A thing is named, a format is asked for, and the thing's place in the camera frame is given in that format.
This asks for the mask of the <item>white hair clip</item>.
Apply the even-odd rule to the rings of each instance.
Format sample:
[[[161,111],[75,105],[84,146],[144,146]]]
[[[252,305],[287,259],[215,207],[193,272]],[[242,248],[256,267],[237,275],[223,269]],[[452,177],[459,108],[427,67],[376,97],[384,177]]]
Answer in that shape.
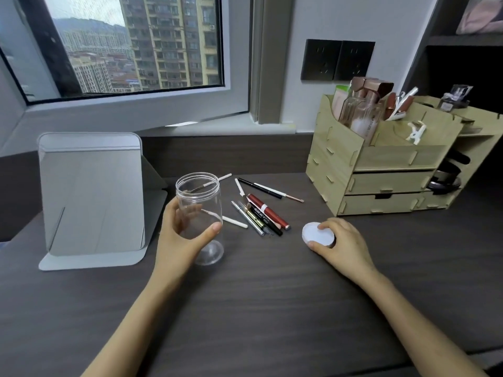
[[[411,129],[411,133],[408,135],[406,140],[417,146],[420,143],[427,126],[421,120],[410,121],[407,125]]]

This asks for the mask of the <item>dark glass perfume bottle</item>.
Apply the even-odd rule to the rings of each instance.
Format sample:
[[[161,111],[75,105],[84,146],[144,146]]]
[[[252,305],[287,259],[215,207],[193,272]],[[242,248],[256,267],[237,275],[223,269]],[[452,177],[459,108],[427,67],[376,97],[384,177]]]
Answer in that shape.
[[[454,84],[448,93],[444,93],[437,109],[451,112],[453,109],[467,108],[470,101],[467,99],[473,86],[467,84]]]

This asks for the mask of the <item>pink bag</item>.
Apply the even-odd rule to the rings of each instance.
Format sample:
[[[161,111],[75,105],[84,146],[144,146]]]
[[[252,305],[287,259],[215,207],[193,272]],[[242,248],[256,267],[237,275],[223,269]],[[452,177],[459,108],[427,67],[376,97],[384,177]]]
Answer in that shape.
[[[456,34],[503,34],[503,0],[468,0]]]

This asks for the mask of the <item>grey folding stand mirror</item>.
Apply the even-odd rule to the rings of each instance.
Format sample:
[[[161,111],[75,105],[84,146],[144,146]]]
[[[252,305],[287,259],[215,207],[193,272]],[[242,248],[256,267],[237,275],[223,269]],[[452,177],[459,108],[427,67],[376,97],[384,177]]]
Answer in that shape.
[[[140,262],[167,184],[133,132],[46,132],[38,158],[47,254],[41,271]]]

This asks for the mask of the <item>white round jar lid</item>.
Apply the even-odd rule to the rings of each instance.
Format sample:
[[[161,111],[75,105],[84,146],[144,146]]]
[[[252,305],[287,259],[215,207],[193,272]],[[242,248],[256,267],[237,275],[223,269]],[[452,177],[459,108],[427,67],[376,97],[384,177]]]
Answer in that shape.
[[[307,247],[313,250],[311,243],[319,243],[321,246],[332,248],[336,244],[336,235],[330,228],[320,229],[319,222],[307,223],[302,228],[301,238]]]

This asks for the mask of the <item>black round compact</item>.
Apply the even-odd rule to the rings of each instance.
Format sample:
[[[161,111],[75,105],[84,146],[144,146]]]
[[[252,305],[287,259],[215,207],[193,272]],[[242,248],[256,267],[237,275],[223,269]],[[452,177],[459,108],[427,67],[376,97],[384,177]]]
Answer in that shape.
[[[461,179],[459,178],[460,173],[461,169],[458,167],[445,170],[438,169],[425,188],[437,195],[445,195],[454,192],[461,187]]]

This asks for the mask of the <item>silver tweezers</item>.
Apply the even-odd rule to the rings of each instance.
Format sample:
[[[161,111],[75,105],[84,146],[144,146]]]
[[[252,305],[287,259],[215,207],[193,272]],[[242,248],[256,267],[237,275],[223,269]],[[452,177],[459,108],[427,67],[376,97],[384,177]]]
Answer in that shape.
[[[404,102],[409,98],[409,97],[414,97],[419,91],[419,88],[416,86],[412,88],[408,93],[401,92],[398,94],[397,99],[396,99],[396,104],[395,104],[395,109],[398,111],[399,108],[404,104]]]

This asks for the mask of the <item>clear bottle with rose-gold cap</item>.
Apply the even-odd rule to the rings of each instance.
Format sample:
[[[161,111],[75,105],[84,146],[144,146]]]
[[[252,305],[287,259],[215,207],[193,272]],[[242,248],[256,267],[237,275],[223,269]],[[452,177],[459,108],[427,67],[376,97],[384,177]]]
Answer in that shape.
[[[339,120],[347,128],[351,127],[356,107],[366,99],[368,91],[365,88],[365,82],[370,79],[373,78],[355,76],[350,81],[348,98],[344,101]]]

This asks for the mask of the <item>white-handled makeup brush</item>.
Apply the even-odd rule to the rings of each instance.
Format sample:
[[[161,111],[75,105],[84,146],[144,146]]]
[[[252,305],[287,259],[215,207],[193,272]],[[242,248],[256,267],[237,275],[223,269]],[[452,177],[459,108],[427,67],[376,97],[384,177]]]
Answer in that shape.
[[[222,177],[219,177],[217,180],[220,182],[220,181],[223,181],[224,179],[230,178],[231,176],[233,176],[233,175],[232,175],[232,173],[229,173],[229,174],[227,174],[227,175],[224,175],[224,176],[222,176]],[[206,188],[206,187],[208,187],[208,186],[210,186],[210,185],[213,185],[213,184],[215,184],[215,183],[216,183],[215,181],[210,181],[210,182],[204,183],[204,184],[202,184],[202,185],[200,185],[200,186],[196,187],[195,189],[190,190],[190,193],[194,193],[194,192],[196,192],[196,191],[198,191],[198,190],[202,190],[202,189],[204,189],[204,188]]]

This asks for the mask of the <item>red mascara tube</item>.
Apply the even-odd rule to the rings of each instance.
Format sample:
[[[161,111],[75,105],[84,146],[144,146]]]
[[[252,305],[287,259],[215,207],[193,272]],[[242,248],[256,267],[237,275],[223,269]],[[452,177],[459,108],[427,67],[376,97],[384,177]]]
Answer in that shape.
[[[248,194],[247,199],[259,211],[261,211],[264,215],[266,215],[270,220],[278,224],[281,229],[284,229],[286,231],[291,229],[289,223],[287,223],[283,218],[281,218],[278,214],[276,214],[268,205],[262,202],[259,198],[257,198],[253,194]]]

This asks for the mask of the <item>clear plastic jar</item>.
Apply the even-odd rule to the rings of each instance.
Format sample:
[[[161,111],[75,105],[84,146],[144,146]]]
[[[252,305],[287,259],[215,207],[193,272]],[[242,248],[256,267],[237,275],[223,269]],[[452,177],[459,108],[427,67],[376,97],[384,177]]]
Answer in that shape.
[[[210,266],[221,260],[224,254],[224,234],[221,189],[218,177],[207,172],[193,172],[180,177],[175,183],[179,202],[182,230],[185,239],[194,239],[213,223],[222,229],[198,254],[198,266]]]

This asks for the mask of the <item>silver cosmetic pencil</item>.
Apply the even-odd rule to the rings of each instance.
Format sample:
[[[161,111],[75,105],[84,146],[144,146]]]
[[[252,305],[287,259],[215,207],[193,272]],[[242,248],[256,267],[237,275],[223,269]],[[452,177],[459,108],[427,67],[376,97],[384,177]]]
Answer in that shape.
[[[237,202],[231,201],[231,204],[235,207],[235,209],[251,224],[251,226],[255,229],[257,234],[261,237],[265,236],[265,231],[263,230],[263,225],[258,222],[256,218],[253,218],[246,208],[242,208]]]

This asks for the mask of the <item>thin black cosmetic pencil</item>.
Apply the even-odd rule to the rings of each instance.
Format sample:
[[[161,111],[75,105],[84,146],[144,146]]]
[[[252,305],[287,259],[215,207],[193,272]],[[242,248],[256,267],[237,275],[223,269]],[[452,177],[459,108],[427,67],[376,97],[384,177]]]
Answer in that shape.
[[[240,182],[240,183],[246,184],[246,185],[248,185],[248,186],[250,186],[250,187],[252,187],[252,188],[254,188],[256,190],[259,190],[259,191],[261,191],[263,193],[266,193],[266,194],[268,194],[270,196],[273,196],[275,198],[278,198],[278,199],[282,199],[283,198],[283,196],[281,194],[279,194],[277,192],[274,192],[272,190],[269,190],[269,189],[267,189],[267,188],[265,188],[263,186],[260,186],[257,183],[253,183],[253,182],[247,181],[247,180],[245,180],[243,178],[240,178],[240,177],[237,178],[237,181]]]

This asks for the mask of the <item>person's right hand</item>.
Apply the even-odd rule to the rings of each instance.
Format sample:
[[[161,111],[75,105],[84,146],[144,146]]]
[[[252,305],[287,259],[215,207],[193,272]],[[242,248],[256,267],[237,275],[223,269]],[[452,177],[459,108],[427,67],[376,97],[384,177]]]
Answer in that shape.
[[[351,223],[329,218],[319,228],[330,228],[336,235],[333,256],[324,259],[340,274],[362,288],[382,276],[372,261],[366,241]]]

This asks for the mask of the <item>window with grey frame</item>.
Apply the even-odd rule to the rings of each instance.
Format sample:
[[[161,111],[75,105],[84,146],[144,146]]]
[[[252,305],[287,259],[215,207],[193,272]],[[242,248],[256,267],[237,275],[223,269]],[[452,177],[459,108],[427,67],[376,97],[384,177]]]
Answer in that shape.
[[[282,135],[260,77],[267,0],[0,0],[0,157],[49,132]]]

